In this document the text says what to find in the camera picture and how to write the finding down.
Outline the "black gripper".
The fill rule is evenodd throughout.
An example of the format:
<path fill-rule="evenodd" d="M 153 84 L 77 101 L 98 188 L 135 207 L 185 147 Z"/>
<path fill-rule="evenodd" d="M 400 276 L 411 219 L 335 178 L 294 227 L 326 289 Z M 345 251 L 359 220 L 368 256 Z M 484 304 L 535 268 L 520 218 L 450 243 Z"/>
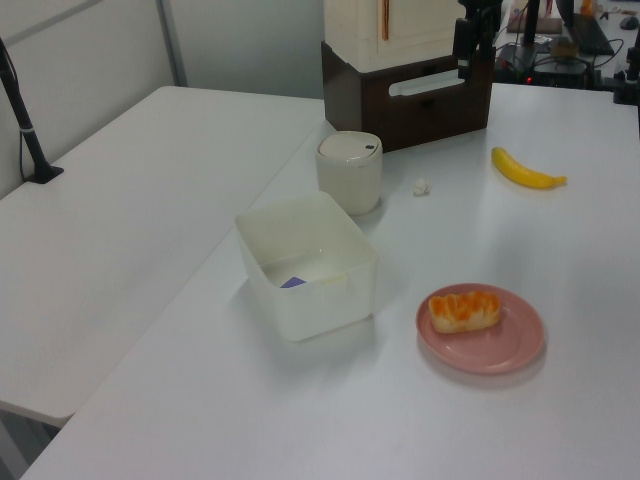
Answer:
<path fill-rule="evenodd" d="M 476 54 L 480 61 L 489 62 L 494 55 L 496 27 L 501 23 L 501 0 L 460 0 L 465 19 L 455 23 L 452 55 L 457 61 L 458 78 L 467 80 L 471 75 L 471 21 L 476 25 Z"/>

